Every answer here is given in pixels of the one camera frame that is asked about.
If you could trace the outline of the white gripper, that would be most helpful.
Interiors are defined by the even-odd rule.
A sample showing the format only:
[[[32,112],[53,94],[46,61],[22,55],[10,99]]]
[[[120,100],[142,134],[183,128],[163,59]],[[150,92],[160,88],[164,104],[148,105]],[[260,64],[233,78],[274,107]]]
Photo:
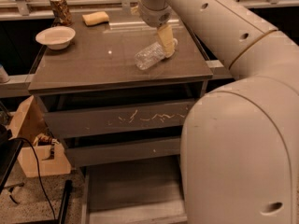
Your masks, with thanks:
[[[139,2],[138,12],[144,23],[149,27],[158,28],[157,41],[162,46],[164,56],[170,58],[175,52],[172,27],[166,24],[171,17],[171,7],[165,7],[162,10],[152,10]]]

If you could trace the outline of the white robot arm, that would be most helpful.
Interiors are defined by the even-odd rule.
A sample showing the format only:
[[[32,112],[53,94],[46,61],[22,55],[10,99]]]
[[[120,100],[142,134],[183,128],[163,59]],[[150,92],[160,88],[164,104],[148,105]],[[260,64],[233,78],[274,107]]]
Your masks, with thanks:
[[[197,101],[184,122],[188,224],[296,224],[297,45],[234,0],[139,0],[150,26],[168,9],[234,78]]]

